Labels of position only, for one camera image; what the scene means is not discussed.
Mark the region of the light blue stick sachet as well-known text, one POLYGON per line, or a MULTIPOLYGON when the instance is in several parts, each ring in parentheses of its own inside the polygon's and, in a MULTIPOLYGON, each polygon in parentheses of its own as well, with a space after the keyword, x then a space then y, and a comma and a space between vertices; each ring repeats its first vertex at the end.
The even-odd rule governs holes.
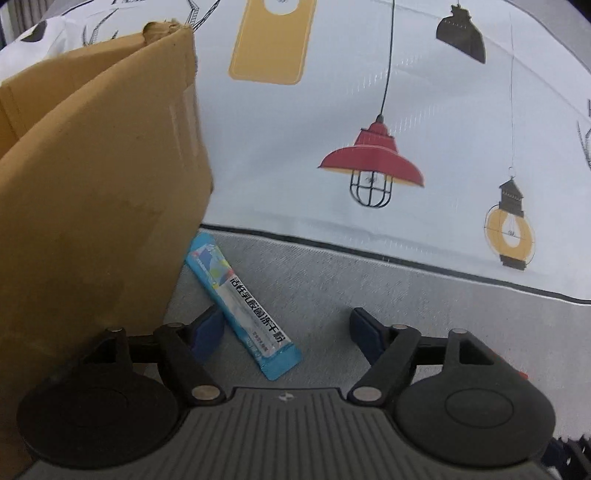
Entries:
POLYGON ((185 263, 267 380, 276 381, 301 362, 300 349, 238 277, 211 234, 194 237, 185 263))

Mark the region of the grey patterned sofa cover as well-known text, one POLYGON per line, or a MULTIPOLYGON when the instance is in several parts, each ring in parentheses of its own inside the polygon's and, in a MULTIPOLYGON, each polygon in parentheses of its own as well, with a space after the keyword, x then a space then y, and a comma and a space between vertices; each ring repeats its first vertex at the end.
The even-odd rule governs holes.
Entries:
POLYGON ((1 73, 190 26, 204 216, 301 348, 349 387, 362 306, 471 331, 590 430, 590 23, 566 1, 13 1, 1 73))

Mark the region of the brown cardboard box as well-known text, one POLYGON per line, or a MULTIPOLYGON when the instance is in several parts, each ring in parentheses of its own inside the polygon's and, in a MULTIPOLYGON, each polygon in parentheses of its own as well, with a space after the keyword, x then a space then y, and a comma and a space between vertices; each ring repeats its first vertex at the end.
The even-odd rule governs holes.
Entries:
POLYGON ((162 320, 213 189, 191 28, 40 61, 1 84, 1 475, 24 395, 94 336, 162 320))

